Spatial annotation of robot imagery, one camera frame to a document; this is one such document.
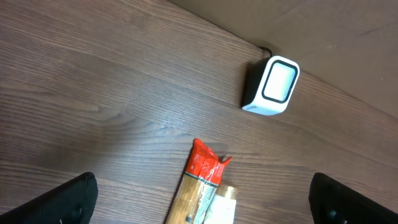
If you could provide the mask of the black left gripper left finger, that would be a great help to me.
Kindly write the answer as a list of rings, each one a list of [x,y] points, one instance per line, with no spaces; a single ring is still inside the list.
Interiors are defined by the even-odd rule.
[[[1,223],[89,223],[98,198],[94,173],[68,182],[1,215]]]

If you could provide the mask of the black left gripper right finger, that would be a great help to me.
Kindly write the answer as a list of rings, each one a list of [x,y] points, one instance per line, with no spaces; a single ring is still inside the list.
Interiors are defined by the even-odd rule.
[[[397,224],[395,212],[321,172],[313,176],[308,199],[315,224]]]

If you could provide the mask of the orange spaghetti pack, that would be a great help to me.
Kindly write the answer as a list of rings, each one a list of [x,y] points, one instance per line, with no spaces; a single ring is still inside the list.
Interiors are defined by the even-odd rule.
[[[220,159],[203,141],[195,139],[166,224],[203,223],[231,160],[231,157]]]

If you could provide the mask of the white tube with gold cap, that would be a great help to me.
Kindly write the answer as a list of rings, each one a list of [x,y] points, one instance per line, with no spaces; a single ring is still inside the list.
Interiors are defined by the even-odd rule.
[[[203,224],[233,224],[238,186],[222,180],[208,207]]]

